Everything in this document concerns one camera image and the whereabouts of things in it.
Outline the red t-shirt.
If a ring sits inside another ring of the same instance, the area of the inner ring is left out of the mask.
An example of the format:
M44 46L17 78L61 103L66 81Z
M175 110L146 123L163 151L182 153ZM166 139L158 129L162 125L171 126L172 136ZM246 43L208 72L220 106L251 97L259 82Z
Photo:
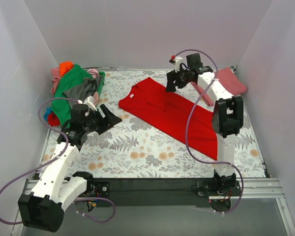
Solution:
M152 78L132 86L130 93L118 103L119 107L174 139L185 143L185 129L194 103L172 92ZM217 160L217 138L212 127L213 113L197 106L188 129L191 148Z

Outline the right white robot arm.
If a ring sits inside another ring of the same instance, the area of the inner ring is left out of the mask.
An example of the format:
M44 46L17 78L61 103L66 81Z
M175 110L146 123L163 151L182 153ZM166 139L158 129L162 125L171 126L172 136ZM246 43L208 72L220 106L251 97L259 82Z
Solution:
M171 56L169 62L175 66L167 73L167 92L185 87L188 83L199 85L214 103L212 127L217 137L217 160L213 162L214 174L196 183L200 196L213 192L217 195L231 193L236 188L236 173L234 167L235 141L243 126L243 99L228 92L217 78L218 71L210 66L204 66L201 52L195 50L187 55L187 62L179 55Z

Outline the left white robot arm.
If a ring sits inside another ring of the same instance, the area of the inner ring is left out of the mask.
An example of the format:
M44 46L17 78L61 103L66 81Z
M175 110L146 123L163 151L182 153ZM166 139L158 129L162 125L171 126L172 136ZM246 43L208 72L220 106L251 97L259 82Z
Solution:
M51 163L30 192L18 200L24 226L54 233L60 228L67 208L78 198L93 204L102 198L91 173L76 172L66 185L62 184L88 134L101 135L122 121L104 104L100 109L87 104L72 107L71 118L59 131Z

